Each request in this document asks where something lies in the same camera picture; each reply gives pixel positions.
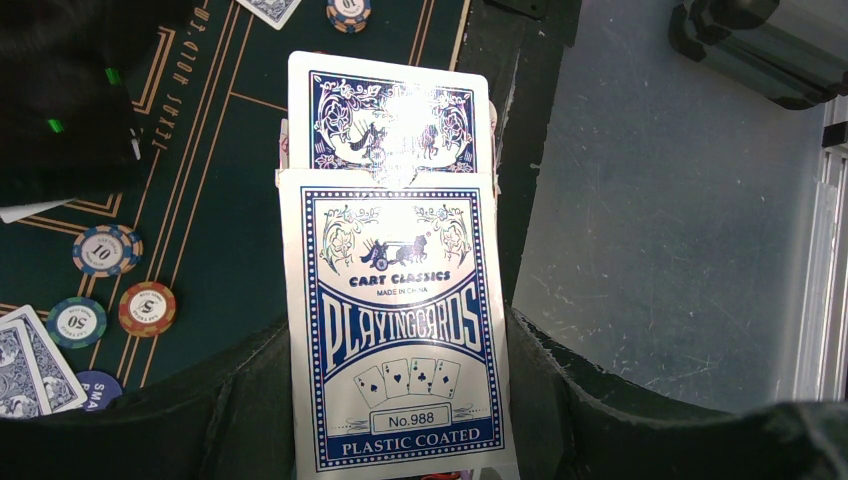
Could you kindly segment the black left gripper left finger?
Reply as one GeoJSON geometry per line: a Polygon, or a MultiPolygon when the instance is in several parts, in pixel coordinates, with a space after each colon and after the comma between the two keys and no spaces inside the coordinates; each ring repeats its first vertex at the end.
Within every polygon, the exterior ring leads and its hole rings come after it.
{"type": "Polygon", "coordinates": [[[289,479],[288,323],[113,400],[1,422],[4,479],[289,479]]]}

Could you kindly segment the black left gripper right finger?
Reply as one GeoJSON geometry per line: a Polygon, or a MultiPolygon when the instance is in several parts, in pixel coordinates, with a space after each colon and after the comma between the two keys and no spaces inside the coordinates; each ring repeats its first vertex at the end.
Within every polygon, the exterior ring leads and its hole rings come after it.
{"type": "Polygon", "coordinates": [[[843,479],[847,406],[742,414],[677,401],[603,370],[506,314],[510,413],[524,479],[843,479]]]}

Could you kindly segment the purple small blind button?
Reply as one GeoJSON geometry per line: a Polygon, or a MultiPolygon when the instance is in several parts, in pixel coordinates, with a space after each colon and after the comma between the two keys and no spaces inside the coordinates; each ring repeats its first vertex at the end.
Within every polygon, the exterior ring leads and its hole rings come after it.
{"type": "Polygon", "coordinates": [[[85,411],[103,410],[116,398],[123,395],[123,387],[110,374],[98,370],[85,370],[76,374],[86,392],[87,400],[82,406],[85,411]]]}

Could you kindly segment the orange chip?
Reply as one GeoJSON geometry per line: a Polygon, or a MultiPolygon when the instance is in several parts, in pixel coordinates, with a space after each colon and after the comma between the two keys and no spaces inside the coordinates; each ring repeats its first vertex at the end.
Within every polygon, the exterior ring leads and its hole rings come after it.
{"type": "Polygon", "coordinates": [[[153,337],[174,323],[176,297],[165,285],[146,281],[127,289],[119,302],[119,323],[130,335],[153,337]]]}

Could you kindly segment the blue playing card deck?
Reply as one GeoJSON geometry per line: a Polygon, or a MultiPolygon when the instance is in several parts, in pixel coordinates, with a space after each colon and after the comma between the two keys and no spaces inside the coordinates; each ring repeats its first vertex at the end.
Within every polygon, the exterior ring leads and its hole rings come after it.
{"type": "Polygon", "coordinates": [[[392,479],[516,460],[489,176],[277,176],[295,473],[392,479]]]}

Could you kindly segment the green chip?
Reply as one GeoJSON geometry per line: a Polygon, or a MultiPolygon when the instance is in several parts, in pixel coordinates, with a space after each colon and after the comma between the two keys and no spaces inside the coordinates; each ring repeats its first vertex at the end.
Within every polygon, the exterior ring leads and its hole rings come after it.
{"type": "Polygon", "coordinates": [[[75,296],[60,301],[49,311],[46,329],[57,345],[79,349],[95,344],[107,325],[106,311],[98,302],[75,296]]]}

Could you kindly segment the white blue chips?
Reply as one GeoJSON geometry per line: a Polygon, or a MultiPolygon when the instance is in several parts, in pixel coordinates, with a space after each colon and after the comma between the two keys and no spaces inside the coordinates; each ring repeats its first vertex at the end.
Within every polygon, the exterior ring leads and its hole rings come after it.
{"type": "Polygon", "coordinates": [[[133,229],[116,224],[97,225],[80,233],[72,246],[72,261],[93,278],[118,276],[142,259],[143,241],[133,229]]]}

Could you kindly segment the card of deck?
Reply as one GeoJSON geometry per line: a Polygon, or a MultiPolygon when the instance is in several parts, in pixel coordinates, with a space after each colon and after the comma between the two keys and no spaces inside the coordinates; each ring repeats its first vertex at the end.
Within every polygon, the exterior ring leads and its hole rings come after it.
{"type": "Polygon", "coordinates": [[[426,172],[492,177],[490,106],[478,74],[295,51],[288,165],[363,170],[392,186],[426,172]]]}

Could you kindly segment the pink white poker chip stack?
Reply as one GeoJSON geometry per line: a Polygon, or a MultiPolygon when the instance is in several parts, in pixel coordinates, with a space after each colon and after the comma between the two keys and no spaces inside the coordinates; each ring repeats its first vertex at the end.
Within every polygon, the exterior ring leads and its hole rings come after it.
{"type": "Polygon", "coordinates": [[[346,34],[359,33],[372,13],[370,0],[328,0],[326,15],[330,24],[346,34]]]}

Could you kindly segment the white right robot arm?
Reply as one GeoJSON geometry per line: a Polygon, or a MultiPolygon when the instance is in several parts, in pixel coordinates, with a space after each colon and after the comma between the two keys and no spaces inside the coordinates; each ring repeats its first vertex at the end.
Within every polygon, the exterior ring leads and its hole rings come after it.
{"type": "Polygon", "coordinates": [[[1,204],[116,193],[142,159],[126,79],[193,1],[1,4],[1,204]]]}

